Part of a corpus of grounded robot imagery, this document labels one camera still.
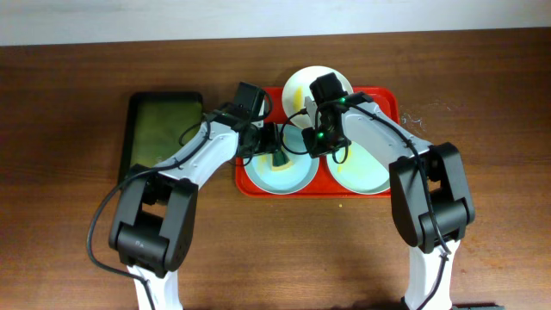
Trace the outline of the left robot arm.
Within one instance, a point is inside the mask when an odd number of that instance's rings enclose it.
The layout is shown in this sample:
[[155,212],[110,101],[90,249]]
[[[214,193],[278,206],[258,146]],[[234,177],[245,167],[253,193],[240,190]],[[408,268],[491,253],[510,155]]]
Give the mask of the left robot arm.
[[120,198],[108,245],[134,281],[139,308],[182,308],[177,271],[193,238],[199,190],[230,159],[276,151],[276,125],[264,123],[272,109],[265,90],[240,83],[233,101],[202,116],[178,151],[151,168],[136,164],[112,190]]

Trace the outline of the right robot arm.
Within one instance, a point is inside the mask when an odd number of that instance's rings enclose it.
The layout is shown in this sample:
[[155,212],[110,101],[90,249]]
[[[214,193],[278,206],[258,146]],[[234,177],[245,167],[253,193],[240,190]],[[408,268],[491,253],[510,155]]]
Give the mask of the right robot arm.
[[453,260],[474,204],[458,149],[433,145],[407,132],[363,93],[348,93],[328,73],[309,85],[311,120],[302,137],[312,158],[356,143],[389,173],[394,225],[409,247],[408,309],[450,309]]

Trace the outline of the light green plate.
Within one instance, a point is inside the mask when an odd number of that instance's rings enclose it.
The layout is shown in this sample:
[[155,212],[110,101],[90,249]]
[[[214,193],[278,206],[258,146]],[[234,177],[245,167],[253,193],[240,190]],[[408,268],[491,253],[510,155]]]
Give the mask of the light green plate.
[[380,194],[390,189],[389,173],[369,152],[352,142],[343,163],[345,149],[325,156],[331,176],[345,189],[360,195]]

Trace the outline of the white plate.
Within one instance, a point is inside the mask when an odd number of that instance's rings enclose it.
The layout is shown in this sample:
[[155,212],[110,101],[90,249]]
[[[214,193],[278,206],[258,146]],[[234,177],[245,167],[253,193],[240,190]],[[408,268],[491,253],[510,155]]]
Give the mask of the white plate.
[[298,70],[285,83],[282,90],[282,108],[285,113],[283,119],[279,121],[282,124],[289,116],[299,112],[305,107],[305,99],[308,97],[313,100],[310,84],[317,78],[329,73],[334,73],[342,85],[342,89],[348,94],[353,92],[352,85],[348,79],[339,71],[322,65],[308,66]]

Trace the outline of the light blue plate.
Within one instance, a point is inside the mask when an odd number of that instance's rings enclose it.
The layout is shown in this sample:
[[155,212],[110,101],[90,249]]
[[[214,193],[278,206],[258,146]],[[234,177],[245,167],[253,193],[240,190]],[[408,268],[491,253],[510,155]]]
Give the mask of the light blue plate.
[[245,160],[245,174],[260,190],[274,195],[291,195],[309,185],[319,169],[319,160],[304,154],[305,144],[301,130],[286,125],[281,135],[282,124],[276,124],[280,138],[280,148],[289,156],[293,165],[286,170],[272,171],[272,154],[252,157]]

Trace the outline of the green and yellow sponge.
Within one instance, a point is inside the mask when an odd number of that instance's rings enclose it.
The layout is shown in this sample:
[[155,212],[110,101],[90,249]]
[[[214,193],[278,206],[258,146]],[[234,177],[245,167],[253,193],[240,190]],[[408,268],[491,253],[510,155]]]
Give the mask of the green and yellow sponge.
[[272,154],[272,171],[283,171],[292,165],[292,160],[281,148]]

